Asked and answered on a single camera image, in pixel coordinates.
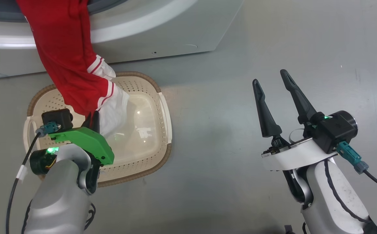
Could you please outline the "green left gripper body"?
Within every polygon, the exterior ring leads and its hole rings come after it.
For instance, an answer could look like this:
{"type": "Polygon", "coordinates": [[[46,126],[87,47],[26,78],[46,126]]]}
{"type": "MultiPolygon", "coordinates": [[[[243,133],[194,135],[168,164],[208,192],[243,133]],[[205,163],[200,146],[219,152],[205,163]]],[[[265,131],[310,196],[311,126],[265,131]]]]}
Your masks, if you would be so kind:
{"type": "Polygon", "coordinates": [[[51,133],[50,138],[55,142],[70,142],[92,154],[104,166],[114,163],[114,152],[107,140],[99,133],[87,127],[73,128],[64,132],[51,133]]]}

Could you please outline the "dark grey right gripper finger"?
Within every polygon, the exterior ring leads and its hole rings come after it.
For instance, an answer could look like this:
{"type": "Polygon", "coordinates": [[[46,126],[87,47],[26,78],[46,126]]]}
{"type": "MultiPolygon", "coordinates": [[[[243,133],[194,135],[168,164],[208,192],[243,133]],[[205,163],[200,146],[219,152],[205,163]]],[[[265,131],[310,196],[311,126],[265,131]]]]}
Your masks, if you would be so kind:
{"type": "Polygon", "coordinates": [[[252,81],[252,87],[255,95],[255,102],[257,113],[259,117],[260,129],[262,137],[278,137],[281,135],[282,130],[279,125],[276,124],[272,114],[265,102],[265,94],[257,79],[252,81]]]}
{"type": "Polygon", "coordinates": [[[281,78],[287,91],[290,92],[294,105],[298,113],[298,122],[300,124],[310,123],[311,117],[317,112],[307,97],[301,91],[299,86],[293,80],[291,75],[285,69],[280,71],[281,78]]]}

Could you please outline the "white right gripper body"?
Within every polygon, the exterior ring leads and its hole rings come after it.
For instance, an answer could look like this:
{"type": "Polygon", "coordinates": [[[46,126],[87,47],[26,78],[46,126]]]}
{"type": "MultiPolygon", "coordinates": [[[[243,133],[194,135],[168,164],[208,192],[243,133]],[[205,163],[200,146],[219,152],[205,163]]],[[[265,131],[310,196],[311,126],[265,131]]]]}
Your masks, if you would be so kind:
{"type": "Polygon", "coordinates": [[[264,168],[270,171],[287,171],[309,166],[337,155],[325,153],[312,139],[303,139],[278,153],[262,153],[264,168]]]}

